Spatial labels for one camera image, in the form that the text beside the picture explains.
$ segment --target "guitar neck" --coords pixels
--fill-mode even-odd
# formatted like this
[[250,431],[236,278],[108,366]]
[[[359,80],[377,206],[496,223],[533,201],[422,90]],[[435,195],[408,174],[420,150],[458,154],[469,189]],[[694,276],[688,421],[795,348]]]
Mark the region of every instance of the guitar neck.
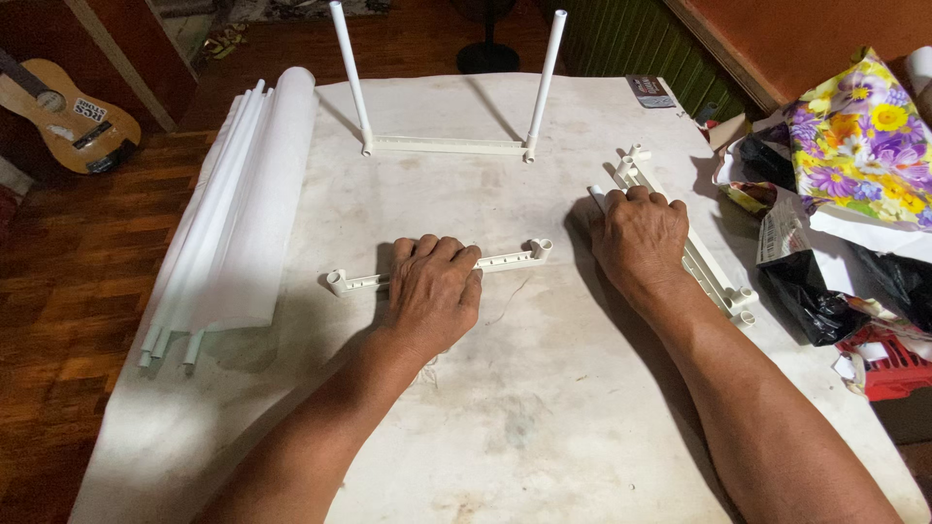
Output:
[[39,96],[39,93],[48,91],[48,86],[25,67],[16,62],[16,59],[9,56],[6,51],[0,48],[0,71],[7,74],[14,82],[26,90],[33,98]]

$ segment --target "white table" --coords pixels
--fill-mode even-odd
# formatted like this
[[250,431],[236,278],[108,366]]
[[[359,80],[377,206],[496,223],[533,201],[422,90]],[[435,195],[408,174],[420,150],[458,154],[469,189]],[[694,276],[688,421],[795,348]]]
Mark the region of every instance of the white table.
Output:
[[[473,81],[364,81],[373,128],[520,140],[538,76]],[[367,159],[354,138],[348,86],[317,92],[273,325],[209,334],[193,375],[182,366],[183,339],[149,370],[136,367],[135,345],[72,520],[189,520],[383,309],[376,295],[336,298],[323,275],[384,271],[382,242],[433,232],[476,242],[488,255],[537,237],[555,249],[545,266],[486,276],[478,324],[421,372],[378,426],[329,521],[729,521],[685,386],[655,335],[597,276],[576,229],[595,209],[586,186],[612,187],[604,164],[617,164],[616,148],[641,142],[668,196],[687,202],[693,227],[733,282],[760,289],[757,222],[719,198],[709,182],[717,162],[682,108],[641,108],[623,78],[555,77],[534,164],[378,151]],[[761,295],[748,335],[838,429],[902,517],[928,522],[868,402],[829,368],[836,350],[794,341],[784,325],[798,330],[775,318],[782,310]]]

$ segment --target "guitar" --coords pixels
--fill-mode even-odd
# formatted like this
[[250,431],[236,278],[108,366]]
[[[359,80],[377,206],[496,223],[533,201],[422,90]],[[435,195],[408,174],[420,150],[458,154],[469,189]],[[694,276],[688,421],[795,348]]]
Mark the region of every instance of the guitar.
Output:
[[0,49],[0,105],[29,118],[52,156],[73,172],[113,169],[139,145],[139,124],[115,105],[79,90],[58,64],[20,64]]

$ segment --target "white plastic frame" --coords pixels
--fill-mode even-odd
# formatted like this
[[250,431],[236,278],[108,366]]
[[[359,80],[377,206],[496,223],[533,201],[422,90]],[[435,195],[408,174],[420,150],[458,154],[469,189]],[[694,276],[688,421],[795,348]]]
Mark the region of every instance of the white plastic frame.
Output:
[[[641,144],[632,145],[628,154],[622,157],[618,169],[611,178],[622,191],[627,191],[632,186],[645,186],[651,193],[665,194],[663,187],[652,174],[648,162],[650,158],[651,152],[644,150]],[[606,213],[608,210],[605,207],[605,194],[601,188],[591,186],[589,192],[602,213]],[[683,268],[699,282],[706,295],[715,302],[715,305],[732,321],[732,324],[744,329],[756,322],[753,313],[739,306],[756,301],[759,298],[758,294],[747,287],[734,287],[692,227],[686,239],[681,261]]]
[[[553,242],[547,239],[534,239],[530,241],[530,251],[480,258],[473,268],[481,269],[484,273],[494,273],[508,269],[539,266],[547,261],[547,256],[550,255],[553,249]],[[334,292],[334,295],[342,298],[362,291],[375,292],[386,289],[391,282],[390,275],[387,273],[348,279],[344,269],[337,269],[327,275],[327,283],[330,284],[330,289]]]
[[363,132],[364,157],[372,155],[375,149],[387,149],[394,151],[524,155],[525,162],[532,163],[534,161],[538,133],[541,130],[541,121],[543,120],[543,108],[547,104],[547,93],[550,92],[550,81],[554,75],[556,54],[560,49],[563,27],[567,22],[567,12],[565,10],[558,9],[554,13],[554,23],[550,29],[550,41],[547,44],[547,54],[543,59],[541,84],[537,89],[534,114],[531,118],[528,138],[525,142],[374,135],[372,133],[372,127],[369,125],[369,116],[365,111],[363,88],[359,83],[359,74],[356,72],[356,60],[353,58],[350,33],[347,30],[346,18],[343,16],[343,4],[339,0],[330,2],[330,13],[334,18],[336,39],[340,44],[340,53],[343,55],[343,65],[346,67],[347,79],[350,82],[349,89],[352,91],[352,99],[356,104],[356,113],[359,115],[360,129]]

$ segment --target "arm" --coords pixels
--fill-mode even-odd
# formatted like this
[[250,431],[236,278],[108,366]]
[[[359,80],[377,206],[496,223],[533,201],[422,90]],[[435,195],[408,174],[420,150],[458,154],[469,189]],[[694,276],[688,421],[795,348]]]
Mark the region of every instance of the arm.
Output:
[[475,325],[479,248],[394,244],[389,311],[359,351],[262,440],[204,522],[323,522],[350,463],[419,370]]
[[900,522],[834,428],[680,265],[686,204],[606,197],[593,252],[689,387],[722,484],[748,522]]

